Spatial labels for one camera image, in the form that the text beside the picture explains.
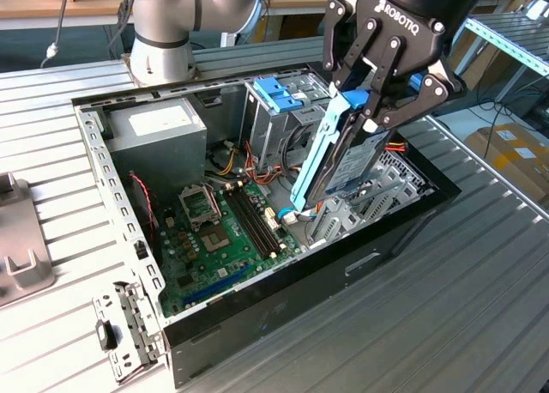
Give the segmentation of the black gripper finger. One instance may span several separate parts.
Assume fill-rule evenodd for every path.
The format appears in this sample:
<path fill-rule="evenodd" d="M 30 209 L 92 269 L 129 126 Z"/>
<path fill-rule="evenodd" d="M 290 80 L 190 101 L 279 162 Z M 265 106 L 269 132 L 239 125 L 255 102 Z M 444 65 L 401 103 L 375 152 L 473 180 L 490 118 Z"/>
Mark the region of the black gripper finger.
<path fill-rule="evenodd" d="M 390 37 L 385 46 L 371 81 L 369 98 L 361 111 L 361 129 L 365 132 L 390 130 L 414 121 L 467 92 L 466 83 L 449 68 L 445 60 L 439 59 L 428 67 L 428 73 L 422 79 L 415 98 L 395 108 L 384 106 L 383 100 L 390 94 L 389 87 L 395 78 L 396 65 L 406 46 L 406 40 L 401 36 Z"/>
<path fill-rule="evenodd" d="M 335 88 L 357 88 L 371 70 L 381 71 L 383 0 L 328 0 L 323 67 Z"/>

